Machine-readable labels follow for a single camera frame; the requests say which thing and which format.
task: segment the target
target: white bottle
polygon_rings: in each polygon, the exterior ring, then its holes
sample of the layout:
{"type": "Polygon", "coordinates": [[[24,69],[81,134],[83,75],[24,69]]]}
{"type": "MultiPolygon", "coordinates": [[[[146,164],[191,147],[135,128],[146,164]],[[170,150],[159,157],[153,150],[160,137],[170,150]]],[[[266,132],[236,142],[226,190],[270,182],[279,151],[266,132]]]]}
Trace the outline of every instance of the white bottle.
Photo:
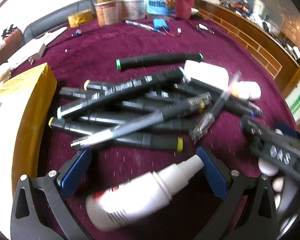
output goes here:
{"type": "Polygon", "coordinates": [[[159,172],[148,172],[131,181],[90,195],[86,210],[101,231],[111,231],[131,224],[167,206],[172,196],[188,185],[189,179],[203,168],[194,155],[180,164],[159,172]]]}

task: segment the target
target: wooden furniture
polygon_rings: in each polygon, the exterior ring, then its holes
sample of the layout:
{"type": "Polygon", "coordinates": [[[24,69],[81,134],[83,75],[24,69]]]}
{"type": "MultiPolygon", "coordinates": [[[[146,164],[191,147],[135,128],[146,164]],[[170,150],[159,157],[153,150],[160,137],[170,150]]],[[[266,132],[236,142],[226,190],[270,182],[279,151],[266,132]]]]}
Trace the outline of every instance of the wooden furniture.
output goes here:
{"type": "Polygon", "coordinates": [[[299,65],[279,43],[254,23],[220,5],[197,0],[196,6],[201,17],[219,24],[239,41],[284,91],[299,65]]]}

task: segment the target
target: white plastic bottle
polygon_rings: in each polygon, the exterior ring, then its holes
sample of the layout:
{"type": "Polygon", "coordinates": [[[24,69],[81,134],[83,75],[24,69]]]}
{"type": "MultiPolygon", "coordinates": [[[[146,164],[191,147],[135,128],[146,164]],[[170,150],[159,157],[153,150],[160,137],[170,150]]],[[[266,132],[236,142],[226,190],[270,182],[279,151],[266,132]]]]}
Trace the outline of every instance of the white plastic bottle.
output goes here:
{"type": "Polygon", "coordinates": [[[101,231],[111,231],[140,220],[167,206],[172,196],[188,185],[189,179],[203,168],[194,155],[180,164],[159,172],[148,172],[131,181],[90,195],[86,210],[101,231]]]}

